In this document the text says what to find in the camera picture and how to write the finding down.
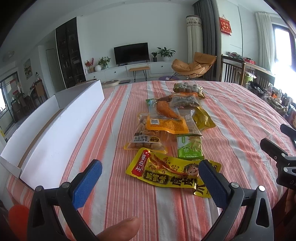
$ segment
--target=white curtain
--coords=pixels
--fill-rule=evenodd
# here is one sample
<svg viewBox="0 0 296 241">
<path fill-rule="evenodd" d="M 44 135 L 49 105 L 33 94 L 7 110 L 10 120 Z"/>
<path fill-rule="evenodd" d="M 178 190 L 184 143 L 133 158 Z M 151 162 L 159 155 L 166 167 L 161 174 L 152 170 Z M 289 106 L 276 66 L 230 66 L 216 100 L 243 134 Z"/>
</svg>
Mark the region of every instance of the white curtain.
<svg viewBox="0 0 296 241">
<path fill-rule="evenodd" d="M 275 46 L 270 15 L 266 12 L 257 12 L 256 19 L 259 30 L 259 66 L 271 71 L 274 64 Z"/>
<path fill-rule="evenodd" d="M 186 17 L 188 33 L 188 63 L 193 62 L 194 53 L 203 53 L 202 20 L 197 15 Z"/>
</svg>

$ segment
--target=red label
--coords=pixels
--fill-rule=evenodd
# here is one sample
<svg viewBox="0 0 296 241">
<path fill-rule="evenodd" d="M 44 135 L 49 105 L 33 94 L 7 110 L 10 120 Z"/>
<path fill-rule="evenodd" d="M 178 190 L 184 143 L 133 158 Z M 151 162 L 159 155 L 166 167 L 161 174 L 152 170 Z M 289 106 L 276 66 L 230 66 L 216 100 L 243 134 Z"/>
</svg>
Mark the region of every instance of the red label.
<svg viewBox="0 0 296 241">
<path fill-rule="evenodd" d="M 137 177 L 142 176 L 144 167 L 146 165 L 147 159 L 150 157 L 150 153 L 148 150 L 143 150 L 142 155 L 140 156 L 137 164 L 131 171 L 132 174 L 136 175 Z"/>
</svg>

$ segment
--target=curtain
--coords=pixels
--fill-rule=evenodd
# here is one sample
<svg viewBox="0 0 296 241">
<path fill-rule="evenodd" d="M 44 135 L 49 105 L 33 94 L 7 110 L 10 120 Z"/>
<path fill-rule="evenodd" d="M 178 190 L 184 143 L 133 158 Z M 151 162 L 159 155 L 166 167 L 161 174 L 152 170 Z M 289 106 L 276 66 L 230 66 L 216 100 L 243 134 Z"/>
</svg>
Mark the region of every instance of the curtain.
<svg viewBox="0 0 296 241">
<path fill-rule="evenodd" d="M 274 64 L 275 46 L 270 15 L 266 12 L 257 12 L 256 20 L 259 30 L 259 66 L 271 71 Z"/>
<path fill-rule="evenodd" d="M 192 63 L 194 53 L 203 53 L 202 42 L 202 20 L 197 15 L 189 15 L 186 17 L 187 33 L 188 33 L 188 63 Z"/>
<path fill-rule="evenodd" d="M 217 56 L 216 26 L 212 2 L 211 0 L 199 0 L 193 4 L 193 8 L 194 14 L 200 16 L 202 20 L 203 52 Z M 216 76 L 216 63 L 202 78 L 212 81 L 214 76 Z"/>
</svg>

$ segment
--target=white cardboard box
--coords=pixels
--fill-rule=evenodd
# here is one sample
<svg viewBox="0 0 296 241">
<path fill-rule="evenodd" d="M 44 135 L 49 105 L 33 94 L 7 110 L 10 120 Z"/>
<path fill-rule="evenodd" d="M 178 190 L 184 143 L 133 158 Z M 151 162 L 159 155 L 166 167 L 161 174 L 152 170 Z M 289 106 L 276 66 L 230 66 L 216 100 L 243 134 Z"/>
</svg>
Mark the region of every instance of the white cardboard box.
<svg viewBox="0 0 296 241">
<path fill-rule="evenodd" d="M 33 190 L 39 185 L 58 187 L 79 138 L 103 100 L 100 81 L 56 93 L 16 130 L 0 163 Z"/>
</svg>

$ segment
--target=gray curtain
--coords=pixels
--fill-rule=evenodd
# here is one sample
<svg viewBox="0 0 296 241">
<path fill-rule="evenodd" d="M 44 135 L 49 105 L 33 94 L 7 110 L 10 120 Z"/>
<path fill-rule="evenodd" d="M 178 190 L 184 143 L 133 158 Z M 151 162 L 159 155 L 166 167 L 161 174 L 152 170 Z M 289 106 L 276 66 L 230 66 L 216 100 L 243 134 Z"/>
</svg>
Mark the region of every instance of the gray curtain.
<svg viewBox="0 0 296 241">
<path fill-rule="evenodd" d="M 199 0 L 195 4 L 194 14 L 200 16 L 202 20 L 202 37 L 204 53 L 217 56 L 216 49 L 216 30 L 214 11 L 211 0 Z M 216 76 L 216 63 L 206 72 L 202 78 L 213 81 Z"/>
</svg>

